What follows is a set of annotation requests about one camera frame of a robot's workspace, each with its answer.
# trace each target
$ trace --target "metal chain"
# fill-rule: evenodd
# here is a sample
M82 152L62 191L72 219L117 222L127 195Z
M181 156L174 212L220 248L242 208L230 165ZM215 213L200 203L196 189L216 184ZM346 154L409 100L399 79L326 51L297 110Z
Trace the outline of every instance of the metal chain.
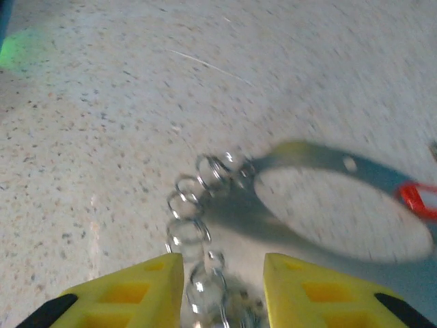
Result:
M202 154L196 160L196 175L179 176L175 191L167 198L173 219L167 225L165 246L169 253L181 253L185 263L197 262L186 285L186 299L194 314L204 321L209 317L205 323L209 327L249 328L256 321L251 313L229 305L225 259L221 252L207 250L211 235L201 219L214 196L228 193L233 182L250 174L254 174L254 169L245 156L226 152L222 159Z

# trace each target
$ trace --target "speckled floor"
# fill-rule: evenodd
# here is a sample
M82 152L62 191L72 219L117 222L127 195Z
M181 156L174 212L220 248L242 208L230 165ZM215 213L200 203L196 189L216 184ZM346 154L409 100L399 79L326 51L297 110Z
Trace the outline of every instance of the speckled floor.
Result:
M161 254L166 194L200 152L309 138L437 182L436 15L434 0L16 0L0 327Z

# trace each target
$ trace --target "red object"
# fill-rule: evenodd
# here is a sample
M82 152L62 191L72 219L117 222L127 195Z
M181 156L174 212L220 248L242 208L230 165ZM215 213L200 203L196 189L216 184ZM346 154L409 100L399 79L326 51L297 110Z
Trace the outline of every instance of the red object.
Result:
M427 196L428 200L431 196L433 204L427 204L427 201L422 198L421 192ZM437 222L437 187L418 182L407 182L397 190L396 196L403 200L405 205L421 219Z

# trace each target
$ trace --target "black rubber tip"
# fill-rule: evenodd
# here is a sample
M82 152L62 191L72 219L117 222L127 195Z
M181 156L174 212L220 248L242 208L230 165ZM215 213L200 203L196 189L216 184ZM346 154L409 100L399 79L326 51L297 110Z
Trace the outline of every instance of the black rubber tip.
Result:
M376 293L375 297L408 328L437 328L407 302L382 292Z
M75 294L65 294L47 301L16 328L50 328L76 301Z

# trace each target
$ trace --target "green light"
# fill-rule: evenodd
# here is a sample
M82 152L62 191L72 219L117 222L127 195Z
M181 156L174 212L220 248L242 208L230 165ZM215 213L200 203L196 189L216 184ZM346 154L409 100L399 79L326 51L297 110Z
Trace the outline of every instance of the green light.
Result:
M44 54L40 46L41 40L41 34L34 29L8 36L1 47L0 68L14 72L26 70Z

